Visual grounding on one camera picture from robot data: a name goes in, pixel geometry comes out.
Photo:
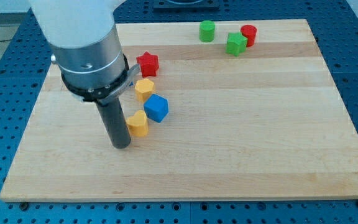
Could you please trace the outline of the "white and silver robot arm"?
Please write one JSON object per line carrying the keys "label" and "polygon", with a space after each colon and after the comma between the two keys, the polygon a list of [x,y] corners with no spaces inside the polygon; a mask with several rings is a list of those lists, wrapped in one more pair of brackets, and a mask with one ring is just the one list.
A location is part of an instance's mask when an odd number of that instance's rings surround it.
{"label": "white and silver robot arm", "polygon": [[126,60],[113,12],[125,0],[30,0],[66,87],[106,105],[129,86],[138,67]]}

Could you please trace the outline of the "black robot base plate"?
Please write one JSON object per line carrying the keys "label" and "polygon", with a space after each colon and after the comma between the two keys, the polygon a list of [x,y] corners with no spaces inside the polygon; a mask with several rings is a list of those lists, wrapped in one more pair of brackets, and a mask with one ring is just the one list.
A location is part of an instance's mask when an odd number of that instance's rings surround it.
{"label": "black robot base plate", "polygon": [[219,9],[219,0],[154,0],[153,10]]}

